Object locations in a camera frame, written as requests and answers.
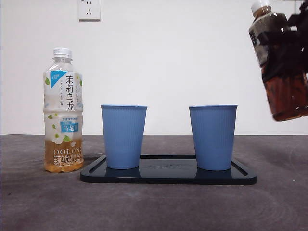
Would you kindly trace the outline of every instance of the rectangular tray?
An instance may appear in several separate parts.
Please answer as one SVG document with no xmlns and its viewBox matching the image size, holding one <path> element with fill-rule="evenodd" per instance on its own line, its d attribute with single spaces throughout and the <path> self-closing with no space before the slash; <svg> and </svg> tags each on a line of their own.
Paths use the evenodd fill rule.
<svg viewBox="0 0 308 231">
<path fill-rule="evenodd" d="M 108 168 L 103 155 L 80 172 L 80 180 L 90 183 L 146 184 L 224 184 L 250 185 L 256 174 L 233 160 L 225 171 L 208 171 L 197 167 L 195 155 L 141 155 L 139 166 L 118 170 Z"/>
</svg>

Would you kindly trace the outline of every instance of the bottle label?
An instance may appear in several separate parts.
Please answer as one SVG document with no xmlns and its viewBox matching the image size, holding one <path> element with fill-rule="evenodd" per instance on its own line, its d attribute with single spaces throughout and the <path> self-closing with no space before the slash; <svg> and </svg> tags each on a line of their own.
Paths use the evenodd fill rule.
<svg viewBox="0 0 308 231">
<path fill-rule="evenodd" d="M 76 72 L 44 73 L 44 112 L 82 111 L 82 76 Z"/>
<path fill-rule="evenodd" d="M 250 39 L 252 41 L 252 44 L 254 45 L 254 47 L 257 45 L 257 39 L 256 39 L 256 35 L 254 33 L 254 31 L 250 31 L 249 32 L 249 35 L 250 35 Z"/>
<path fill-rule="evenodd" d="M 76 72 L 44 73 L 45 168 L 83 162 L 82 76 Z"/>
</svg>

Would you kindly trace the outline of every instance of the bottle cap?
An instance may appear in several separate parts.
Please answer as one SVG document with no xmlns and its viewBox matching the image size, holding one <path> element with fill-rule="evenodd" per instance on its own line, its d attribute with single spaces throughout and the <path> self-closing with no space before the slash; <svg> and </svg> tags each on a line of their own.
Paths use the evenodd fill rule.
<svg viewBox="0 0 308 231">
<path fill-rule="evenodd" d="M 72 59 L 72 51 L 64 47 L 56 47 L 53 49 L 53 57 Z"/>
<path fill-rule="evenodd" d="M 264 7 L 267 6 L 269 8 L 269 10 L 271 10 L 271 6 L 270 6 L 270 2 L 269 0 L 258 0 L 256 1 L 252 6 L 251 6 L 251 10 L 252 10 L 252 14 L 255 16 L 255 12 Z"/>
</svg>

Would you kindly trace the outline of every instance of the plastic cup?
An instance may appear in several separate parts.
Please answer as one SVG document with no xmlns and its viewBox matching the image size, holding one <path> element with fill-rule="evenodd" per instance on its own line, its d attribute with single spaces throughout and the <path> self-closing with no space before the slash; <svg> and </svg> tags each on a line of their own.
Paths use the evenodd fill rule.
<svg viewBox="0 0 308 231">
<path fill-rule="evenodd" d="M 237 105 L 189 107 L 197 165 L 221 171 L 231 167 Z"/>
<path fill-rule="evenodd" d="M 139 165 L 146 106 L 101 105 L 107 166 L 130 169 Z"/>
</svg>

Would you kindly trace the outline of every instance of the oolong tea bottle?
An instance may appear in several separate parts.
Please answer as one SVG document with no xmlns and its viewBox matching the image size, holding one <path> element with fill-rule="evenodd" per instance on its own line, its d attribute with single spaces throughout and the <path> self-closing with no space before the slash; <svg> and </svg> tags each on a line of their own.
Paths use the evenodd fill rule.
<svg viewBox="0 0 308 231">
<path fill-rule="evenodd" d="M 74 71 L 69 49 L 54 48 L 53 60 L 44 73 L 44 167 L 70 172 L 83 165 L 82 76 Z"/>
<path fill-rule="evenodd" d="M 255 20 L 249 28 L 259 66 L 265 72 L 268 60 L 268 46 L 259 44 L 257 37 L 262 32 L 289 31 L 283 13 L 271 11 L 268 0 L 258 0 L 251 7 Z M 308 115 L 308 83 L 303 68 L 299 65 L 293 73 L 282 73 L 271 79 L 264 79 L 269 107 L 276 121 L 284 121 Z"/>
</svg>

